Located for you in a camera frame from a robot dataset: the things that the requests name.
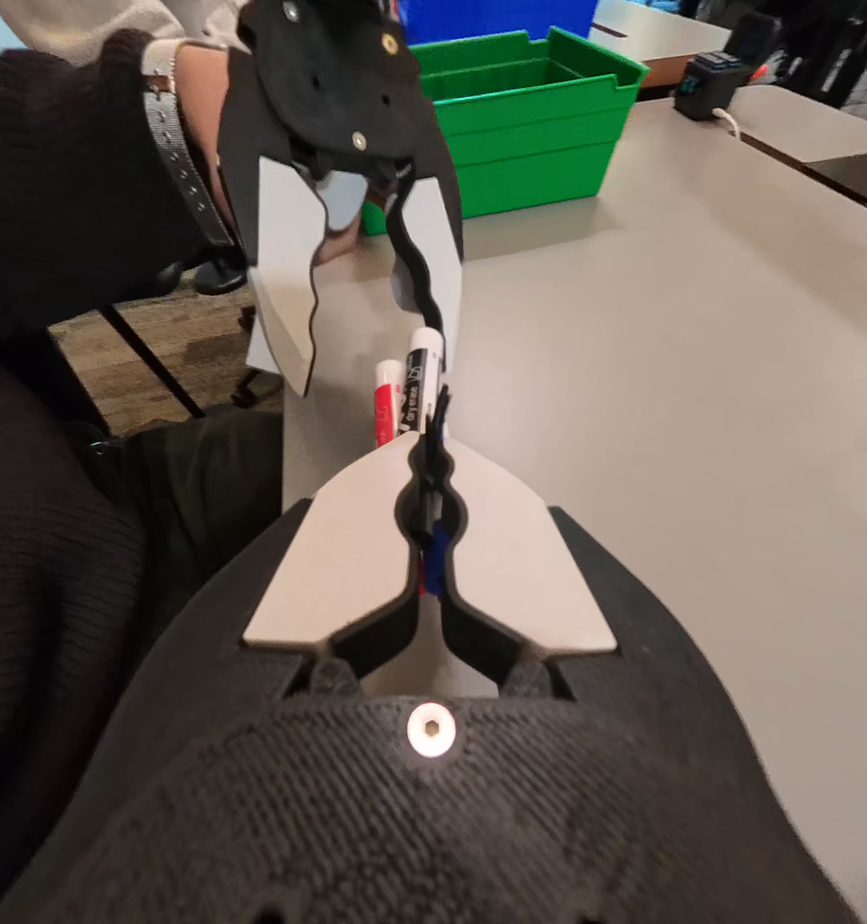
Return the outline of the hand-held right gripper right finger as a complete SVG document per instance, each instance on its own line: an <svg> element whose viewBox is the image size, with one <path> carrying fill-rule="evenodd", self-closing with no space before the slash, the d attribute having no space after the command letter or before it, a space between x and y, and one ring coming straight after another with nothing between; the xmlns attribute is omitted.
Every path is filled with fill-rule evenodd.
<svg viewBox="0 0 867 924"><path fill-rule="evenodd" d="M443 512L456 534L445 552L441 620L466 663L540 662L612 653L617 642L543 499L454 438Z"/></svg>

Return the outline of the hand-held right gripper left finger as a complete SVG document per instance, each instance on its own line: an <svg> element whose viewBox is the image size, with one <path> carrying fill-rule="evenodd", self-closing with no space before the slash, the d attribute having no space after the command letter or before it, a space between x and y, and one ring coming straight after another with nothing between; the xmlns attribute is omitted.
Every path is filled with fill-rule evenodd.
<svg viewBox="0 0 867 924"><path fill-rule="evenodd" d="M419 553L396 513L418 440L396 438L313 495L244 629L248 646L348 661L404 650L418 624Z"/></svg>

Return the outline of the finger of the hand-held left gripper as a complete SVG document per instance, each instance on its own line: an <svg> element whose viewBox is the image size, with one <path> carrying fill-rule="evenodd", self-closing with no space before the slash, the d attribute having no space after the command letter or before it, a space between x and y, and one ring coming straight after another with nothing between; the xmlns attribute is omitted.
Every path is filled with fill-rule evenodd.
<svg viewBox="0 0 867 924"><path fill-rule="evenodd" d="M386 232L395 253L395 303L442 335L444 369L450 371L459 341L463 260L438 179L398 179L386 204Z"/></svg>
<svg viewBox="0 0 867 924"><path fill-rule="evenodd" d="M248 271L256 312L248 364L280 375L305 398L316 357L313 267L328 230L327 209L295 167L266 157L258 167L257 259Z"/></svg>

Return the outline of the blue dry erase marker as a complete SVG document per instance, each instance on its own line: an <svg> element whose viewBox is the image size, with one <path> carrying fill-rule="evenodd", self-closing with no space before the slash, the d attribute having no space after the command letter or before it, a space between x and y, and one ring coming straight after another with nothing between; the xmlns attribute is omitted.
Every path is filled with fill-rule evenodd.
<svg viewBox="0 0 867 924"><path fill-rule="evenodd" d="M438 600L443 598L446 571L446 552L450 537L444 522L439 518L432 526L429 542L423 556L423 591Z"/></svg>

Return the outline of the black dry erase marker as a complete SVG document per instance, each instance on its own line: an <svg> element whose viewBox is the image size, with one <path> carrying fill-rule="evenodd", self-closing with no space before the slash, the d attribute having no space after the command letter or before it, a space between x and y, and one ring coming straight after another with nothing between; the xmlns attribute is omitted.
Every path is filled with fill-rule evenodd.
<svg viewBox="0 0 867 924"><path fill-rule="evenodd" d="M418 328L405 363L398 434L425 433L434 418L444 370L444 339L438 330Z"/></svg>

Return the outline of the green plastic bin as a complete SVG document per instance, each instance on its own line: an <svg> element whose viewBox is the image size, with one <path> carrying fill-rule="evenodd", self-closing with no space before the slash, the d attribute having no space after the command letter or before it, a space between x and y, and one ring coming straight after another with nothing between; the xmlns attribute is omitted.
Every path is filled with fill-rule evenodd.
<svg viewBox="0 0 867 924"><path fill-rule="evenodd" d="M411 50L466 220L595 196L649 71L557 27Z"/></svg>

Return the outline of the red dry erase marker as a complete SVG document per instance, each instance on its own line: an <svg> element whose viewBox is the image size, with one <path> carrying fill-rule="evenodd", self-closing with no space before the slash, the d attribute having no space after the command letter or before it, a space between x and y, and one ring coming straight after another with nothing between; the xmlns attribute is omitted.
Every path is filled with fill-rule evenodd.
<svg viewBox="0 0 867 924"><path fill-rule="evenodd" d="M399 435L404 398L405 364L386 359L374 371L373 427L375 446L387 445Z"/></svg>

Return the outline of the person's left forearm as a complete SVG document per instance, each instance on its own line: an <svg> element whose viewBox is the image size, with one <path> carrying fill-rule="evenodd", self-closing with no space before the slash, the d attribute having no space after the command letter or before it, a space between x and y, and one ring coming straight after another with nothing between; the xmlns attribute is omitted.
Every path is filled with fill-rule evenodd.
<svg viewBox="0 0 867 924"><path fill-rule="evenodd" d="M184 130L182 45L122 29L83 65L1 52L0 340L232 243Z"/></svg>

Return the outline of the person's left hand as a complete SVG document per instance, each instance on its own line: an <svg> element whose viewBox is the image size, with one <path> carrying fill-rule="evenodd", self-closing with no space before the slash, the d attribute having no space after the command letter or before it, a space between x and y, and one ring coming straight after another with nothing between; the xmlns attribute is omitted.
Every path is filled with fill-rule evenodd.
<svg viewBox="0 0 867 924"><path fill-rule="evenodd" d="M191 149L222 218L235 228L218 153L221 115L230 86L229 63L225 49L185 43L177 52L174 77Z"/></svg>

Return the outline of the black office chair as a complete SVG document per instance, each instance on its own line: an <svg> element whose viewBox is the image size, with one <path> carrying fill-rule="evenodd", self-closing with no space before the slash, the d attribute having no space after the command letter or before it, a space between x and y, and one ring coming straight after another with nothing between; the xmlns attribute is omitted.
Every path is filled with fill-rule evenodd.
<svg viewBox="0 0 867 924"><path fill-rule="evenodd" d="M115 308L128 332L117 331L99 311L50 328L109 430L125 435L192 416L153 365L202 412L230 403L247 371L250 336L241 311L200 300L131 303Z"/></svg>

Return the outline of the blue plastic bin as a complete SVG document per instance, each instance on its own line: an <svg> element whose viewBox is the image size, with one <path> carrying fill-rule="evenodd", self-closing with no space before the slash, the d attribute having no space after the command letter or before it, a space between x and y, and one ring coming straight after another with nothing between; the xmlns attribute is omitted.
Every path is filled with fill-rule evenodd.
<svg viewBox="0 0 867 924"><path fill-rule="evenodd" d="M525 31L531 39L558 27L586 37L597 1L398 1L410 44Z"/></svg>

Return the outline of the brown wooden table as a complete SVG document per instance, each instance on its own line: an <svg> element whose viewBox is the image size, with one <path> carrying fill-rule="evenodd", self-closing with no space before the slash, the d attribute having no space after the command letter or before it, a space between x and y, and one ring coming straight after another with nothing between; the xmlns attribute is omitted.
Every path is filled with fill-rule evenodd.
<svg viewBox="0 0 867 924"><path fill-rule="evenodd" d="M642 90L670 89L698 53L725 48L730 29L626 1L601 1L589 41L645 64Z"/></svg>

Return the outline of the black battery charger dock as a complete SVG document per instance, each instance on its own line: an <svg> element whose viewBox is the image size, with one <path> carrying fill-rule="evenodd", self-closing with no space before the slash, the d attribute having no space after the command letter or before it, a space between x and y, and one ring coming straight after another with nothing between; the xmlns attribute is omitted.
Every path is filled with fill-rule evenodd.
<svg viewBox="0 0 867 924"><path fill-rule="evenodd" d="M728 52L699 53L688 62L676 87L674 108L692 121L710 121L716 109L727 109L754 72L753 65Z"/></svg>

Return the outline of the black upright device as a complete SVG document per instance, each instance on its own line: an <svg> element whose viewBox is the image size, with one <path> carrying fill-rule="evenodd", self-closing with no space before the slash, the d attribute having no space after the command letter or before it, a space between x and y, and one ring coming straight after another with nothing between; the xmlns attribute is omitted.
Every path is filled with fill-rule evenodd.
<svg viewBox="0 0 867 924"><path fill-rule="evenodd" d="M745 13L731 29L724 52L752 74L774 52L781 29L777 17L758 11Z"/></svg>

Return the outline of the dark corduroy pants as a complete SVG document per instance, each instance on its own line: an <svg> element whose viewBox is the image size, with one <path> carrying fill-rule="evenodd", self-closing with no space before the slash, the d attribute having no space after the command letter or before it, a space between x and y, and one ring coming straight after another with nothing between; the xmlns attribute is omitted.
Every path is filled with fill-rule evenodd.
<svg viewBox="0 0 867 924"><path fill-rule="evenodd" d="M284 418L230 410L117 443L146 537L153 599L179 610L282 512Z"/></svg>

